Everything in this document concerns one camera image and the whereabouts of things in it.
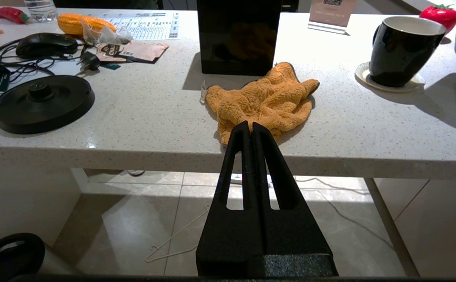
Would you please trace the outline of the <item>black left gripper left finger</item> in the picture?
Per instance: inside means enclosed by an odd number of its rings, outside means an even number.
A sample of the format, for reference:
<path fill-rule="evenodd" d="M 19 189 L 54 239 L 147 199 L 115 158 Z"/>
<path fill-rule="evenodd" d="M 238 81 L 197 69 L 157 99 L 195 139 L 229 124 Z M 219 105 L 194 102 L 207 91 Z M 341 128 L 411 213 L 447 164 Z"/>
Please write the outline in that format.
<path fill-rule="evenodd" d="M 227 200 L 235 156 L 242 154 L 243 209 L 230 210 Z M 263 244 L 256 193 L 251 132 L 248 122 L 236 125 L 228 142 L 217 188 L 196 250 L 199 275 L 249 275 L 249 262 Z"/>

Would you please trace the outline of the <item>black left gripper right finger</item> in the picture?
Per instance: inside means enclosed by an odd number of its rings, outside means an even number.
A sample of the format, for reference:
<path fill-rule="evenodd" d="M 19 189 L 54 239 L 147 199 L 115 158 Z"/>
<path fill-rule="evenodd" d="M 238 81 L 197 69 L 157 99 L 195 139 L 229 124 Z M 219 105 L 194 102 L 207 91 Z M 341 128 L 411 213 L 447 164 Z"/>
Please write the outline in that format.
<path fill-rule="evenodd" d="M 256 191 L 269 255 L 332 255 L 271 132 L 253 123 Z"/>

